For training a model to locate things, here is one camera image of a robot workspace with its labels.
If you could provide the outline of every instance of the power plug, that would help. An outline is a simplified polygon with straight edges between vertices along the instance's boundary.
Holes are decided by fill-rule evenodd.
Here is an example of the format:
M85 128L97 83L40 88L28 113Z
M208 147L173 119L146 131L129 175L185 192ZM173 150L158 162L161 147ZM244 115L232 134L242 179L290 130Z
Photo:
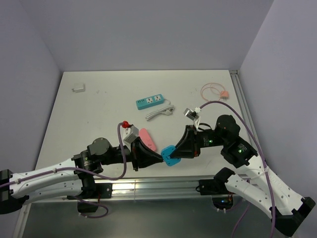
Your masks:
M221 91L220 92L220 98L224 99L224 100L229 99L229 92L228 91Z

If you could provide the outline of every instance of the metal frame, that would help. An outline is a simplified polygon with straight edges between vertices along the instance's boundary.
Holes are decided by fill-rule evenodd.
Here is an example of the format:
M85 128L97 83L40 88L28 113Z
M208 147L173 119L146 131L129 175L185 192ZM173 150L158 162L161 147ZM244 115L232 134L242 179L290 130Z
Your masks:
M237 70L230 70L233 87L238 98L242 117L246 124L250 127L256 140L258 137L251 119L251 115L244 97ZM249 137L251 145L255 147L254 142ZM246 175L240 175L243 179L247 179ZM112 182L112 196L106 201L114 200L151 200L151 199L181 199L181 198L200 198L200 194L195 191L199 185L200 179L211 179L213 176L192 176L192 177L169 177L169 178L140 178L140 179L121 179ZM108 180L96 179L96 183L107 182ZM87 199L88 201L96 201L96 199ZM76 200L67 200L66 197L58 197L53 199L45 199L37 202L77 202ZM31 204L23 206L20 211L18 222L13 233L14 238L23 236L24 228L28 218Z

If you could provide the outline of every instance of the pink object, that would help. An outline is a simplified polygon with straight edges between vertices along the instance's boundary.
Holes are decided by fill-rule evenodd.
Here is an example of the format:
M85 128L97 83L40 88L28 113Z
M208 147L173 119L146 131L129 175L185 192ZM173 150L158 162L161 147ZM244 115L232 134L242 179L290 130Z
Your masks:
M157 147L155 146L152 138L150 137L148 131L145 128L139 130L139 137L143 141L143 143L149 147L151 150L156 151Z

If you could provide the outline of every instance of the electrical outlet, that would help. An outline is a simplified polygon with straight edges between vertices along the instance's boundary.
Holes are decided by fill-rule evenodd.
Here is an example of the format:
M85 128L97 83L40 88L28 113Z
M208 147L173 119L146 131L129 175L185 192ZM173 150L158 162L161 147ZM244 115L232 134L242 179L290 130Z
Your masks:
M142 98L136 101L137 108L139 110L153 107L159 104L162 104L164 102L164 97L162 94L157 94L151 97Z
M147 98L147 103L152 103L153 99L152 98Z
M161 100L160 95L156 95L156 96L154 96L154 100L155 100L155 101L159 101L159 100Z

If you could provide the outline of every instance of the small white object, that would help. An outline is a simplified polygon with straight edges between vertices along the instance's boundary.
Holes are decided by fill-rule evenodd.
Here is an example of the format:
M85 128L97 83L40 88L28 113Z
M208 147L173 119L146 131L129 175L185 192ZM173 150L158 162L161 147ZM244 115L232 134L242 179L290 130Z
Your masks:
M200 107L196 107L194 111L195 111L196 113L200 113L200 112L201 112L201 109L200 109Z
M139 136L139 129L135 126L125 128L123 132L123 141L127 144L131 144Z
M85 92L86 86L84 83L75 83L71 90L75 93Z

